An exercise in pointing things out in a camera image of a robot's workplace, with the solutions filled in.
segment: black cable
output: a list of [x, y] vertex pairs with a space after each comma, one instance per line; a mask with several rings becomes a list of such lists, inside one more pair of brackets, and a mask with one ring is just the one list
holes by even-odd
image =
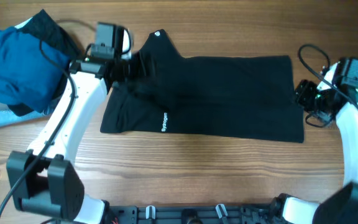
[[301, 51], [305, 48], [305, 47], [311, 47], [315, 50], [317, 50], [318, 52], [322, 53], [326, 58], [327, 61], [329, 63], [329, 57], [328, 55], [321, 50], [319, 47], [313, 45], [313, 44], [305, 44], [302, 45], [299, 50], [298, 50], [298, 58], [301, 61], [301, 63], [303, 64], [303, 66], [305, 66], [305, 68], [307, 68], [309, 70], [309, 72], [311, 72], [313, 75], [315, 75], [320, 81], [322, 81], [323, 83], [325, 83], [327, 86], [331, 87], [333, 90], [335, 90], [337, 93], [339, 93], [343, 98], [345, 98], [349, 103], [351, 103], [357, 110], [358, 110], [358, 104], [350, 97], [348, 97], [345, 93], [343, 93], [340, 89], [338, 89], [336, 86], [334, 86], [333, 84], [329, 83], [327, 80], [324, 79], [324, 77], [322, 75], [319, 75], [317, 72], [315, 72], [304, 60], [303, 57], [301, 55]]
[[48, 220], [43, 221], [43, 222], [40, 223], [40, 224], [49, 224], [49, 223], [51, 223], [51, 222], [56, 223], [57, 221], [56, 221], [56, 219], [54, 219], [54, 218], [50, 218], [50, 219], [48, 219]]
[[86, 49], [85, 49], [85, 57], [88, 56], [88, 51], [90, 51], [90, 48], [92, 47], [92, 44], [88, 44], [88, 46], [86, 46]]
[[333, 119], [331, 118], [328, 122], [325, 122], [323, 125], [313, 124], [313, 123], [309, 122], [308, 120], [309, 120], [309, 118], [311, 118], [314, 115], [316, 115], [314, 112], [308, 114], [305, 117], [305, 122], [306, 122], [306, 124], [308, 124], [310, 126], [313, 126], [315, 128], [325, 128], [326, 126], [328, 126], [333, 121]]
[[4, 208], [5, 208], [6, 204], [7, 204], [7, 202], [9, 201], [10, 197], [12, 197], [13, 193], [17, 190], [17, 188], [20, 186], [20, 184], [23, 182], [23, 180], [28, 176], [28, 174], [30, 174], [30, 172], [33, 171], [34, 167], [37, 165], [39, 160], [41, 160], [41, 157], [47, 151], [49, 146], [52, 145], [53, 140], [55, 139], [57, 133], [59, 132], [60, 128], [62, 127], [63, 123], [65, 122], [65, 120], [66, 120], [71, 108], [73, 107], [73, 104], [74, 104], [74, 101], [75, 101], [75, 98], [76, 98], [75, 85], [74, 85], [74, 81], [73, 81], [72, 77], [62, 67], [60, 67], [56, 62], [54, 62], [52, 59], [50, 59], [45, 54], [45, 52], [42, 50], [42, 40], [40, 40], [39, 49], [41, 51], [42, 56], [44, 56], [45, 59], [49, 63], [51, 63], [52, 65], [57, 67], [64, 74], [64, 76], [66, 76], [67, 79], [69, 80], [70, 85], [71, 85], [71, 89], [72, 89], [71, 98], [70, 98], [70, 102], [68, 103], [68, 106], [67, 106], [67, 109], [66, 109], [65, 113], [63, 114], [61, 120], [57, 124], [57, 126], [56, 126], [55, 130], [53, 131], [53, 133], [50, 135], [48, 141], [45, 143], [44, 148], [39, 152], [37, 157], [29, 164], [29, 166], [27, 166], [27, 168], [25, 169], [23, 174], [18, 178], [16, 183], [12, 186], [10, 191], [5, 196], [5, 199], [2, 201], [1, 206], [0, 206], [0, 219], [1, 219], [2, 212], [4, 211]]
[[92, 30], [93, 32], [96, 32], [96, 28], [93, 27], [91, 24], [87, 24], [86, 22], [76, 20], [76, 19], [58, 19], [55, 22], [57, 24], [61, 24], [61, 23], [65, 23], [65, 22], [77, 23], [77, 24], [80, 24], [80, 25], [83, 25], [83, 26], [87, 27], [88, 29]]

